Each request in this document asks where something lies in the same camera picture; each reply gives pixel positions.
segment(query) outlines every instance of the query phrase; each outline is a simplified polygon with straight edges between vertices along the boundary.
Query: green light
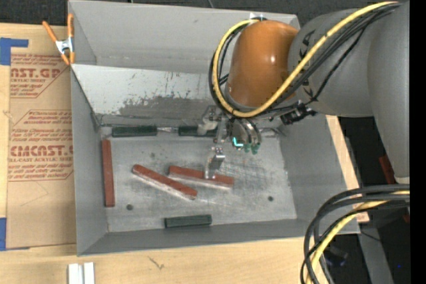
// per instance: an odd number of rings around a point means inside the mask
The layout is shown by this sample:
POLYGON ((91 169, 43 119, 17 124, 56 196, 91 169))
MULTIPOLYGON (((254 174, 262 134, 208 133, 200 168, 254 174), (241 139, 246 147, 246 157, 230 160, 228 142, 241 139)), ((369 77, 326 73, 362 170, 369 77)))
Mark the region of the green light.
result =
POLYGON ((237 142, 237 138, 236 137, 232 138, 232 143, 234 144, 235 147, 238 147, 238 148, 244 147, 243 143, 238 143, 237 142))

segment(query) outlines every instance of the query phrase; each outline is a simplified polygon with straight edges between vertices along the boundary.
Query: bin floor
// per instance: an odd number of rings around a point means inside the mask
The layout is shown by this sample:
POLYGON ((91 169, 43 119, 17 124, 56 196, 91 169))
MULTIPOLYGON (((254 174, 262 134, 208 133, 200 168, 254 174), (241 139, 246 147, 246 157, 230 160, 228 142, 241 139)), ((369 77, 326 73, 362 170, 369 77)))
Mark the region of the bin floor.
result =
POLYGON ((265 132, 262 138, 256 155, 223 143, 226 159, 219 173, 235 177, 232 189, 180 180, 198 191, 192 201, 146 184, 131 170, 134 164, 164 175, 170 165, 203 170, 213 146, 211 138, 167 132, 140 138, 111 138, 116 204, 106 209, 108 230, 162 229, 166 217, 199 214, 211 214, 212 225, 296 219, 280 137, 265 132))

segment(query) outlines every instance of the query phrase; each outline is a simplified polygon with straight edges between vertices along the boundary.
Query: yellow cable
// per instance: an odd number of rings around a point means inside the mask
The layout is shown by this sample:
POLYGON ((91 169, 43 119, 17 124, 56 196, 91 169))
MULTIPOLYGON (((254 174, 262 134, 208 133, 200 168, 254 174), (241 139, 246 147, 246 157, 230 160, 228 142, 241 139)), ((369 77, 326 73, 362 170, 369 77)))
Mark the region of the yellow cable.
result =
MULTIPOLYGON (((398 191, 398 192, 394 192, 393 194, 410 194, 410 191, 398 191)), ((360 210, 368 210, 369 208, 373 208, 376 207, 378 205, 382 205, 385 204, 386 202, 388 202, 388 200, 385 201, 376 201, 376 202, 365 202, 364 204, 361 204, 360 206, 358 206, 357 208, 355 208, 354 210, 352 210, 351 212, 357 212, 360 210)), ((336 234, 338 234, 340 232, 340 230, 345 227, 345 225, 347 225, 354 217, 355 215, 350 215, 348 217, 346 217, 345 219, 343 219, 341 222, 339 222, 327 235, 327 237, 321 242, 321 244, 319 245, 319 247, 316 249, 316 251, 313 253, 312 255, 312 268, 315 270, 318 262, 320 261, 320 257, 322 255, 322 253, 324 252, 325 248, 330 244, 330 242, 333 240, 333 238, 336 236, 336 234)), ((306 277, 306 284, 311 284, 312 283, 312 279, 309 276, 309 273, 307 274, 306 277)))
POLYGON ((218 100, 220 101, 220 104, 230 113, 232 113, 234 116, 241 117, 241 118, 249 118, 253 117, 255 115, 261 114, 263 111, 268 109, 277 99, 283 95, 283 93, 287 90, 287 88, 291 85, 292 81, 300 74, 303 67, 309 62, 309 60, 315 55, 317 50, 328 40, 328 38, 332 35, 334 35, 336 32, 338 32, 343 26, 348 24, 350 21, 374 10, 378 7, 382 7, 384 5, 396 3, 396 1, 384 1, 382 3, 373 4, 367 7, 364 7, 348 17, 346 17, 344 20, 340 21, 338 24, 336 24, 334 27, 332 27, 321 39, 309 50, 309 52, 306 54, 306 56, 302 59, 302 61, 299 63, 299 65, 293 70, 291 75, 284 81, 282 86, 276 91, 275 94, 272 95, 272 97, 267 100, 263 105, 261 105, 257 109, 253 109, 249 112, 242 112, 239 110, 236 110, 232 106, 226 102, 225 98, 222 96, 222 93, 220 92, 220 85, 218 82, 218 61, 219 61, 219 55, 220 51, 222 50, 222 47, 224 46, 224 43, 226 42, 226 39, 236 30, 237 28, 247 25, 250 23, 254 23, 255 19, 250 19, 247 21, 242 21, 236 25, 234 25, 223 37, 220 41, 218 48, 216 49, 216 52, 213 57, 213 71, 212 71, 212 83, 213 83, 213 89, 216 93, 216 96, 218 97, 218 100))

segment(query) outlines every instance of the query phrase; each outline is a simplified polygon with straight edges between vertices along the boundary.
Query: blue tape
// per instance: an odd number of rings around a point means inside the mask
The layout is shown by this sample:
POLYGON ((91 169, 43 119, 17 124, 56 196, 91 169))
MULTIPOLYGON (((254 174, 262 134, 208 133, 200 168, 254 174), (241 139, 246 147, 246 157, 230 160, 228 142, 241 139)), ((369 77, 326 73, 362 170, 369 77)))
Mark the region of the blue tape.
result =
POLYGON ((6 251, 6 218, 0 217, 0 251, 6 251))
POLYGON ((28 47, 28 39, 0 38, 0 65, 11 64, 11 47, 28 47))

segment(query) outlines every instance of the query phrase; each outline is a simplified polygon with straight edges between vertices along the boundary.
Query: cable bundle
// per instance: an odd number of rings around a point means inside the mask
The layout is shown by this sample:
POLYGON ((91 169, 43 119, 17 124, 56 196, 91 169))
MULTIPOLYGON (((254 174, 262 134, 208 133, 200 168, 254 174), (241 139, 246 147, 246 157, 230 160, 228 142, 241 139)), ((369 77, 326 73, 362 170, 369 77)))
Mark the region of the cable bundle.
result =
POLYGON ((238 118, 250 118, 272 113, 279 114, 294 109, 296 104, 283 108, 274 107, 277 105, 277 103, 280 103, 283 100, 289 98, 299 87, 301 87, 301 85, 303 85, 303 83, 312 75, 312 73, 315 72, 320 67, 320 65, 324 63, 325 60, 332 56, 339 49, 339 47, 342 46, 342 44, 344 44, 348 39, 358 34, 357 38, 354 40, 351 46, 346 50, 346 52, 344 52, 344 54, 342 54, 337 64, 330 70, 329 74, 324 79, 317 93, 312 96, 311 100, 308 103, 304 104, 308 105, 309 103, 315 101, 320 95, 321 91, 327 84, 327 81, 329 80, 331 75, 335 72, 335 70, 344 60, 344 58, 348 56, 350 51, 358 43, 364 30, 374 21, 390 14, 398 6, 400 6, 400 4, 394 1, 385 1, 378 4, 369 5, 347 16, 345 19, 343 19, 334 27, 332 27, 323 37, 318 40, 318 42, 308 51, 308 53, 306 53, 305 57, 301 60, 299 65, 293 70, 293 72, 283 82, 281 87, 275 92, 275 94, 272 95, 271 98, 269 98, 259 108, 253 109, 248 112, 240 111, 238 108, 234 108, 231 104, 229 104, 223 95, 222 89, 220 88, 227 80, 227 75, 222 76, 222 67, 226 50, 228 49, 230 41, 242 29, 252 23, 262 20, 262 18, 253 18, 241 21, 231 27, 228 32, 222 37, 218 48, 214 53, 209 70, 210 92, 212 93, 216 104, 218 104, 218 106, 222 108, 223 111, 238 118), (309 68, 307 68, 302 73, 302 70, 310 61, 311 63, 309 68))
POLYGON ((408 207, 410 202, 409 185, 382 185, 368 186, 349 190, 337 194, 330 198, 317 212, 317 215, 310 223, 304 240, 304 255, 305 259, 300 269, 300 282, 302 284, 318 284, 318 279, 315 275, 315 268, 318 262, 321 263, 324 274, 329 281, 333 283, 327 265, 323 256, 323 252, 330 244, 333 238, 347 225, 357 214, 368 212, 371 209, 388 210, 395 208, 408 207), (339 219, 335 220, 321 235, 320 221, 330 212, 359 204, 339 219), (310 248, 310 241, 314 238, 314 246, 310 248), (304 275, 304 267, 308 270, 306 278, 304 275))

